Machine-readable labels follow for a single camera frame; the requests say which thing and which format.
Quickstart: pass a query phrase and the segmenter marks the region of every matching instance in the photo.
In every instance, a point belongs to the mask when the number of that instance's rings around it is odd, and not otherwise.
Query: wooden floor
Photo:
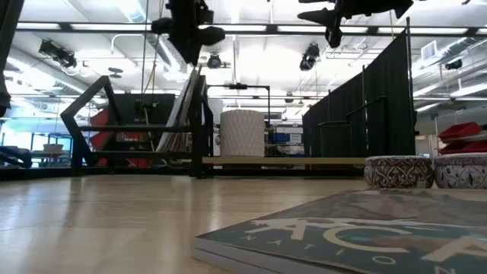
[[[0,272],[226,273],[191,258],[194,236],[366,187],[162,176],[0,183]]]

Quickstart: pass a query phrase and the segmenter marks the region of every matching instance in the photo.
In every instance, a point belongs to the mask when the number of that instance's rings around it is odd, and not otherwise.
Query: patterned bowl
[[[431,160],[422,156],[380,156],[365,160],[364,176],[373,188],[430,188]]]
[[[487,189],[487,153],[443,155],[434,166],[439,188]]]

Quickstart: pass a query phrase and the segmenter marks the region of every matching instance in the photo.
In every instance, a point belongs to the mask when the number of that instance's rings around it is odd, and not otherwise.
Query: ceiling
[[[472,4],[461,5],[456,0],[430,0],[416,2],[411,8],[409,16],[415,26],[442,27],[482,27],[487,25],[487,5],[483,1],[472,0]],[[21,14],[21,21],[57,21],[57,22],[110,22],[129,23],[142,22],[131,19],[128,13],[137,11],[144,14],[148,3],[148,19],[158,19],[161,2],[150,0],[26,0]],[[232,24],[308,24],[297,19],[302,11],[321,9],[329,4],[313,3],[302,5],[298,0],[207,0],[210,9],[215,12],[215,23]],[[163,16],[169,16],[164,10]],[[390,25],[389,13],[374,14],[367,18],[355,16],[343,24],[360,25]],[[404,25],[403,19],[392,18],[394,25]],[[179,93],[188,78],[190,68],[181,61],[179,54],[167,38],[162,36],[159,44],[169,55],[171,64],[155,54],[154,47],[144,43],[141,35],[121,36],[114,41],[115,34],[99,33],[47,33],[47,32],[17,32],[12,45],[11,58],[14,61],[27,64],[27,70],[37,70],[41,76],[37,78],[53,78],[55,91],[32,90],[35,94],[79,94],[101,75],[106,75],[109,67],[122,69],[120,79],[111,78],[114,89],[119,92],[140,93],[143,87],[149,86],[147,92]],[[63,71],[59,65],[44,59],[38,53],[42,40],[51,40],[75,53],[81,69]],[[392,37],[344,37],[338,49],[330,49],[324,37],[319,36],[228,36],[222,42],[211,47],[204,47],[200,56],[201,63],[205,63],[212,53],[217,53],[221,60],[228,62],[230,68],[211,70],[204,68],[209,84],[224,84],[239,81],[244,84],[269,85],[272,95],[284,96],[293,92],[294,96],[326,96],[328,90],[333,90],[348,81],[361,71],[363,65],[372,62],[380,52],[387,47]],[[436,40],[441,49],[458,39],[455,38],[412,38],[412,57],[415,63],[421,58],[421,48]],[[311,43],[318,43],[323,55],[315,69],[302,72],[299,69],[301,56]],[[475,63],[481,59],[487,45],[476,48],[472,54],[464,58],[465,64]],[[154,82],[150,81],[152,70],[155,70]],[[415,91],[428,87],[444,77],[437,66],[427,68],[429,73],[415,78]],[[483,75],[477,75],[475,80],[481,81]],[[424,94],[423,96],[441,96],[443,87]],[[237,91],[218,88],[210,90],[210,95],[236,95]],[[245,94],[266,94],[265,91],[242,91]],[[103,103],[92,102],[92,107]],[[289,119],[299,119],[306,108],[298,104],[286,105],[284,100],[273,100],[273,112],[286,112]],[[315,100],[305,100],[304,105],[314,104]],[[266,104],[265,100],[224,100],[227,107],[255,107]],[[418,102],[417,107],[430,104]]]

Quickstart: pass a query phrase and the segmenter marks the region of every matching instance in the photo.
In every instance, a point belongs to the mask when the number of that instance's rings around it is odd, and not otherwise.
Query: white cylinder
[[[220,119],[221,156],[264,157],[264,115],[254,110],[230,110]]]

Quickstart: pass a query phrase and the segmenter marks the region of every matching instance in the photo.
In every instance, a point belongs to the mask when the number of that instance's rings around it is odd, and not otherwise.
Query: wooden plank
[[[203,157],[203,164],[364,164],[364,158]]]

